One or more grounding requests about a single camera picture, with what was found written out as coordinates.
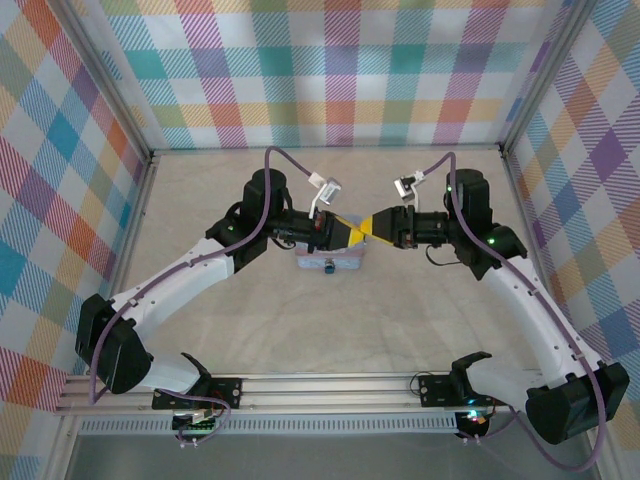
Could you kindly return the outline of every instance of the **colorful plaid pattern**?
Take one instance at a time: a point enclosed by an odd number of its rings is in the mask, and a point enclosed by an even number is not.
[[[143,162],[45,0],[1,3],[0,478],[31,479]]]
[[[559,3],[101,0],[104,28],[85,18],[156,148],[495,143]]]
[[[640,458],[640,0],[601,0],[510,159],[555,297],[631,376]]]

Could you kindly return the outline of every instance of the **black mounting bracket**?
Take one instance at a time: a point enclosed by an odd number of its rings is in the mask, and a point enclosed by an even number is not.
[[[422,407],[490,407],[493,398],[484,395],[469,395],[462,399],[453,386],[449,375],[420,375],[418,392]]]

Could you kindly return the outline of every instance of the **small box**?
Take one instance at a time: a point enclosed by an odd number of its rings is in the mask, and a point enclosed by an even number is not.
[[[362,223],[362,218],[356,215],[345,215],[344,218],[355,225]],[[313,253],[307,253],[307,244],[298,243],[294,251],[300,268],[324,269],[325,273],[334,273],[337,269],[357,270],[360,268],[365,245],[366,242],[362,241],[353,247],[331,252],[316,250]]]

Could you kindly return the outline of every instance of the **metal frame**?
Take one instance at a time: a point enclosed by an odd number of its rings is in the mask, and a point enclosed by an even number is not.
[[[445,375],[446,372],[432,372]],[[241,414],[372,414],[483,411],[483,408],[429,407],[409,390],[413,373],[298,373],[234,374],[242,378]],[[59,415],[158,414],[151,410],[153,391],[134,388],[121,395],[106,393],[100,403],[88,404],[88,376],[69,377],[58,404]]]
[[[507,156],[527,129],[529,122],[540,106],[540,102],[542,102],[549,86],[555,80],[562,63],[565,58],[567,58],[569,50],[582,31],[582,27],[589,19],[589,15],[591,15],[596,3],[598,3],[598,0],[574,2],[568,18],[562,26],[560,35],[558,35],[550,47],[549,57],[538,72],[538,75],[531,86],[531,90],[524,99],[524,102],[520,107],[516,118],[511,124],[511,128],[509,129],[504,142],[502,143]]]
[[[75,10],[65,0],[48,0],[48,3],[71,43],[80,54],[82,63],[86,66],[93,81],[96,82],[100,93],[105,97],[116,119],[122,125],[127,137],[129,137],[129,141],[135,146],[139,155],[151,158],[152,150],[149,144],[129,111],[122,95],[120,95],[113,83],[111,74],[105,67],[100,54],[91,42]]]
[[[574,7],[563,27],[559,37],[551,46],[551,53],[527,95],[503,145],[501,146],[505,173],[510,181],[512,193],[525,221],[526,233],[531,246],[533,260],[539,273],[544,279],[539,252],[535,246],[534,236],[526,223],[522,199],[513,184],[513,177],[506,161],[519,138],[523,135],[540,102],[566,58],[569,49],[588,19],[597,0],[575,2]],[[128,267],[134,245],[145,214],[151,187],[157,171],[157,159],[151,161],[154,152],[146,142],[144,135],[135,122],[131,112],[123,101],[121,94],[113,83],[113,79],[102,62],[99,52],[95,49],[85,27],[77,17],[68,0],[49,0],[51,9],[58,17],[62,27],[69,35],[75,48],[80,53],[82,61],[94,78],[107,103],[114,110],[114,114],[123,126],[127,136],[134,143],[138,153],[149,159],[144,172],[144,179],[128,227],[123,252],[116,265],[112,292],[120,291],[126,283]],[[498,145],[469,144],[469,145],[432,145],[416,146],[419,150],[438,151],[455,148],[456,150],[498,150]],[[220,150],[159,150],[156,154],[172,155],[219,153]],[[265,415],[272,418],[282,415],[323,415],[330,418],[335,415],[376,415],[381,418],[391,416],[429,416],[442,415],[452,412],[469,411],[468,407],[458,408],[422,408],[420,400],[408,390],[408,382],[413,373],[382,373],[382,374],[275,374],[275,375],[229,375],[242,377],[243,400],[241,408],[234,411],[238,418],[262,418]],[[64,478],[74,447],[75,440],[82,430],[83,418],[115,418],[124,415],[127,418],[143,416],[153,418],[158,412],[150,408],[153,392],[149,389],[134,389],[124,395],[107,394],[97,406],[87,404],[88,377],[69,377],[64,393],[60,400],[57,414],[59,423],[53,441],[51,455],[45,468],[40,472],[41,478]],[[617,462],[616,448],[605,449],[603,459],[598,463],[601,472],[607,473],[606,478],[627,478]]]
[[[250,150],[264,150],[266,147],[251,147]],[[393,149],[406,149],[410,148],[414,151],[425,151],[425,152],[440,152],[440,151],[449,151],[449,150],[500,150],[500,146],[494,143],[464,143],[461,145],[451,145],[451,144],[437,144],[437,145],[398,145],[398,146],[379,146],[379,145],[354,145],[352,147],[327,147],[324,145],[317,146],[304,146],[304,147],[296,147],[295,150],[312,150],[314,148],[330,148],[331,151],[347,151],[353,150],[354,148],[358,149],[371,149],[375,148],[378,150],[393,150]],[[191,148],[184,150],[155,150],[156,155],[211,155],[216,153],[225,153],[229,152],[229,149],[223,150],[220,148]]]

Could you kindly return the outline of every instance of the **yellow object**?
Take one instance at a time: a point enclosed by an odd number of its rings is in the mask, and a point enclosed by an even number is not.
[[[372,230],[373,230],[373,217],[365,218],[364,221],[360,224],[360,231],[365,235],[371,235]]]
[[[349,220],[342,218],[340,215],[336,215],[336,220],[351,229],[351,231],[349,232],[349,243],[347,245],[348,248],[351,248],[364,241],[364,233],[360,231],[360,228],[358,226],[354,225]]]
[[[376,237],[371,232],[373,231],[373,217],[365,218],[364,221],[360,224],[360,231],[369,235],[370,237],[375,238],[376,240],[381,241],[382,243],[386,243],[387,245],[391,245],[393,247],[393,243],[389,240],[385,240],[384,238]]]

